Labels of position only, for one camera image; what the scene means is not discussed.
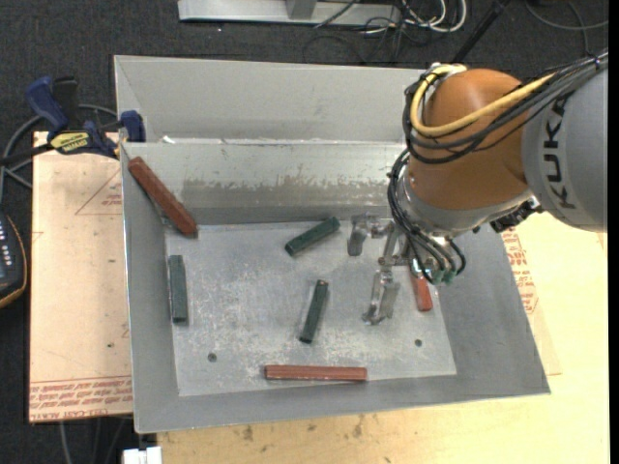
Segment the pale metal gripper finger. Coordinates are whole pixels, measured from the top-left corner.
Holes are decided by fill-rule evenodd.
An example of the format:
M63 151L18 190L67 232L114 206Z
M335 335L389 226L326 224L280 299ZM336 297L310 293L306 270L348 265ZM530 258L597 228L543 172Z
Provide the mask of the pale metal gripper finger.
M400 284L391 271L380 271L374 275L370 303L362 319L367 325L379 325L394 314Z
M390 220L364 213L351 218L351 231L347 240L347 252L349 256L357 257L363 252L364 242L367 238L379 239L387 236L393 229Z

